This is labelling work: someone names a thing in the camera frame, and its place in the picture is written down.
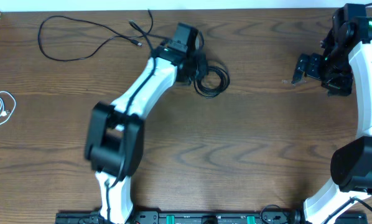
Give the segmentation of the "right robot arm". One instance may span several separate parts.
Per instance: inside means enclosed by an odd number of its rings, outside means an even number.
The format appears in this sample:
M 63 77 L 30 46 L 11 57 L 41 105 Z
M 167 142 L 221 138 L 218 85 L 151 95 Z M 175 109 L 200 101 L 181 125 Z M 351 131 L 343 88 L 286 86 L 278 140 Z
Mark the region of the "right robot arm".
M 365 214 L 349 213 L 372 197 L 372 17 L 366 5 L 347 3 L 332 16 L 332 28 L 321 42 L 322 54 L 302 54 L 293 83 L 318 80 L 333 96 L 356 95 L 358 121 L 352 142 L 337 149 L 330 178 L 288 223 L 365 223 Z

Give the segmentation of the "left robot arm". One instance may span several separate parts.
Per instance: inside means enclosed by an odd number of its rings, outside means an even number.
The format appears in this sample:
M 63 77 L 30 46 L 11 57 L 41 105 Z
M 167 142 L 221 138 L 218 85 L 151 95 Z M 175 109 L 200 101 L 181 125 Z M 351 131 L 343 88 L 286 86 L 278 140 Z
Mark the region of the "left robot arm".
M 203 45 L 197 28 L 179 23 L 173 38 L 151 48 L 145 69 L 119 98 L 92 109 L 84 157 L 100 185 L 99 223 L 131 217 L 131 177 L 142 159 L 146 118 L 175 82 L 191 83 L 207 73 Z

